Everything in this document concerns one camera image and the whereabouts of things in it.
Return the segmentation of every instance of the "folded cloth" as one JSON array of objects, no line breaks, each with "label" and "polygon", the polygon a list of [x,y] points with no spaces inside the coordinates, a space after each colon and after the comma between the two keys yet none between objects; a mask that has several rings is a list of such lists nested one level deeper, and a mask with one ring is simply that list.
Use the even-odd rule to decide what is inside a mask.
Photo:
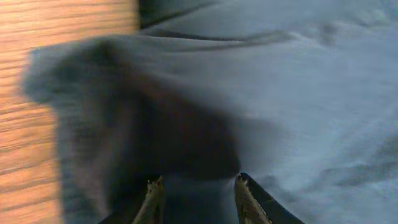
[{"label": "folded cloth", "polygon": [[304,223],[398,223],[396,9],[217,1],[35,50],[22,88],[58,114],[65,222],[162,174],[166,222],[237,223],[241,170]]}]

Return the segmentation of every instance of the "clothing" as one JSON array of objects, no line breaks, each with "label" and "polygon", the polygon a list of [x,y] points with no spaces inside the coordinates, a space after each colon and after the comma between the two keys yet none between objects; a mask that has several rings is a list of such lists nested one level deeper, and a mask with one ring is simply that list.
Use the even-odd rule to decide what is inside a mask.
[{"label": "clothing", "polygon": [[[304,223],[397,223],[396,1],[204,3],[134,35],[60,44],[32,53],[23,89],[65,118],[59,120],[57,131],[60,157],[66,158],[72,141],[65,123],[79,121],[81,132],[89,135],[112,129],[117,122],[132,131],[136,126],[129,124],[134,121],[153,121],[153,116],[140,116],[146,106],[154,106],[151,111],[164,122],[163,128],[151,126],[160,130],[156,133],[173,130],[183,136],[189,131],[193,136],[185,137],[195,142],[212,139],[210,149],[222,142],[228,145],[214,154],[194,144],[184,151],[181,144],[192,142],[168,141],[160,134],[156,137],[165,145],[180,150],[169,154],[172,147],[165,151],[159,145],[157,151],[136,156],[144,146],[130,151],[128,140],[151,136],[149,129],[148,136],[133,134],[113,141],[120,144],[110,144],[109,149],[130,157],[120,153],[123,162],[109,162],[109,169],[87,176],[100,184],[128,175],[129,182],[135,175],[166,170],[167,223],[237,223],[233,178],[240,170]],[[125,95],[134,89],[139,97]],[[129,105],[123,112],[126,101],[112,100],[119,96],[140,106]],[[113,102],[122,106],[109,106]],[[121,114],[135,108],[141,115],[118,121],[115,108],[122,108]],[[167,119],[164,111],[169,111]],[[95,151],[84,156],[90,161]],[[138,165],[119,177],[111,175],[123,170],[120,164]],[[212,178],[203,176],[216,171]],[[64,194],[90,191],[72,190],[71,174],[64,169],[62,175]],[[113,194],[113,187],[105,188]],[[73,221],[65,217],[67,223],[98,220],[81,196],[74,198],[67,203],[81,209],[69,213]]]}]

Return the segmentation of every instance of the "wood grain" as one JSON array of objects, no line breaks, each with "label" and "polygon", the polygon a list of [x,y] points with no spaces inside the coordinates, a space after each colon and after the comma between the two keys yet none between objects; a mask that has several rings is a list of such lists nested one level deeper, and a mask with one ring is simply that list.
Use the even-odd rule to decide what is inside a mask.
[{"label": "wood grain", "polygon": [[132,0],[0,1],[0,223],[61,223],[54,115],[19,89],[30,49],[137,29]]}]

